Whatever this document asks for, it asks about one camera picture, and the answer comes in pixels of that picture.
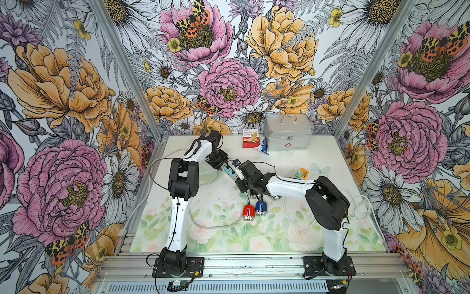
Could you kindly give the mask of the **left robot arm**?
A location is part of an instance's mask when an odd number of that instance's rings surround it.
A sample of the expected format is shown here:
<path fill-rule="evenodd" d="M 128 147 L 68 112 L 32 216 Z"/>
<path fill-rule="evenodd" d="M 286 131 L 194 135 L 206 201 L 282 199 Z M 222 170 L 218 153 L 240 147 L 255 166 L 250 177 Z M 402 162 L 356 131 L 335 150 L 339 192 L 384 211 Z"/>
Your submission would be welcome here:
<path fill-rule="evenodd" d="M 207 162 L 214 170 L 228 162 L 228 155 L 220 149 L 223 135 L 210 131 L 192 142 L 183 158 L 172 158 L 167 190 L 170 193 L 172 214 L 168 240 L 160 253 L 157 268 L 172 276 L 181 276 L 187 264 L 186 223 L 190 204 L 200 187 L 200 164 Z"/>

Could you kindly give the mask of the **white power strip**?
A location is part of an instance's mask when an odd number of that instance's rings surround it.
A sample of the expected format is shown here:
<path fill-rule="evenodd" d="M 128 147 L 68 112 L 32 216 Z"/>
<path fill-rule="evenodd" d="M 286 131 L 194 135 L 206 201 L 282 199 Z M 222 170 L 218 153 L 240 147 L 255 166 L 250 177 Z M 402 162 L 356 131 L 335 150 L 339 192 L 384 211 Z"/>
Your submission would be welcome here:
<path fill-rule="evenodd" d="M 230 160 L 227 164 L 223 166 L 223 171 L 234 181 L 237 181 L 238 179 L 243 180 L 245 177 L 239 170 L 240 165 L 240 160 Z"/>

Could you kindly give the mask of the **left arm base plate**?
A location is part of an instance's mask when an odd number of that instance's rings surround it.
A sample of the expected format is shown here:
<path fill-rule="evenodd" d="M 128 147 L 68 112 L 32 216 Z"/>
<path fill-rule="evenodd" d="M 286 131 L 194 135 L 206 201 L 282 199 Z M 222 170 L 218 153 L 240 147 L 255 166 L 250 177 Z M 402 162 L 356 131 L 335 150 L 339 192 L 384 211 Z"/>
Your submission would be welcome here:
<path fill-rule="evenodd" d="M 204 257 L 187 257 L 185 260 L 166 261 L 160 257 L 156 259 L 153 278 L 192 278 L 201 277 L 204 271 Z"/>

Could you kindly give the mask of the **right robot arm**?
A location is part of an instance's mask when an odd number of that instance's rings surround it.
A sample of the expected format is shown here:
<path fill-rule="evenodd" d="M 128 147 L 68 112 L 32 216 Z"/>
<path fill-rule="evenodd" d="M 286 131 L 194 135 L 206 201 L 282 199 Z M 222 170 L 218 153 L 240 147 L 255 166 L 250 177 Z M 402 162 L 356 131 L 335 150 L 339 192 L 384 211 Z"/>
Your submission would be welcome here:
<path fill-rule="evenodd" d="M 241 192 L 249 191 L 256 196 L 281 197 L 285 200 L 291 198 L 308 204 L 316 222 L 323 229 L 324 247 L 319 269 L 314 269 L 312 262 L 304 260 L 305 279 L 320 275 L 352 278 L 356 274 L 345 246 L 349 233 L 346 225 L 350 223 L 350 202 L 329 178 L 319 176 L 308 181 L 282 178 L 275 172 L 262 173 L 249 160 L 236 164 L 235 171 L 239 176 L 236 184 Z"/>

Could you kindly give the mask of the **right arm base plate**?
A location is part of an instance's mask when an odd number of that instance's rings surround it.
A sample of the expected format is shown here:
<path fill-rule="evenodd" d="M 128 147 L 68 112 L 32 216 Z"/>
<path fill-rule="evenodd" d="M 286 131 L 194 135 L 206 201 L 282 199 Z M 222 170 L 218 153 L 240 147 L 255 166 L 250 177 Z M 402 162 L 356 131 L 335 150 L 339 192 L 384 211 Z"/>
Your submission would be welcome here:
<path fill-rule="evenodd" d="M 339 261 L 332 260 L 324 255 L 302 257 L 304 265 L 304 277 L 317 276 L 355 276 L 356 269 L 352 258 L 348 255 L 343 256 Z"/>

